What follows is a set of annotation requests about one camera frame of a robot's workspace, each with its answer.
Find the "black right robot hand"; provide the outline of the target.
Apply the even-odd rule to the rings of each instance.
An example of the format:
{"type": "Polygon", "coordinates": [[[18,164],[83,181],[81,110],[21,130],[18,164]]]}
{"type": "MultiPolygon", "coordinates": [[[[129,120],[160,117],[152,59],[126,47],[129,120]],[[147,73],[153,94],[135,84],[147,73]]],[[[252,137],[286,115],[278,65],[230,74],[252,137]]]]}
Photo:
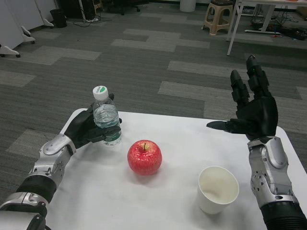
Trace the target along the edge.
{"type": "Polygon", "coordinates": [[[237,70],[231,72],[232,97],[237,103],[237,118],[229,121],[213,121],[208,128],[228,133],[244,134],[250,141],[275,136],[278,124],[278,109],[275,98],[269,91],[269,81],[254,55],[246,61],[248,85],[254,99],[249,100],[246,84],[237,70]]]}

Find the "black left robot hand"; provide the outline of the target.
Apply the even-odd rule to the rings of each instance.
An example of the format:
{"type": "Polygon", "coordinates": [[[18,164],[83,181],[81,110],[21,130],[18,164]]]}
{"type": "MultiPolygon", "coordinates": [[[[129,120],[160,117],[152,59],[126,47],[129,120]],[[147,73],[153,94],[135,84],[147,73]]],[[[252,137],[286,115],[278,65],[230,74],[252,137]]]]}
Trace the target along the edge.
{"type": "Polygon", "coordinates": [[[121,141],[121,122],[111,93],[107,99],[95,100],[87,110],[80,112],[64,134],[77,149],[90,142],[114,146],[121,141]]]}

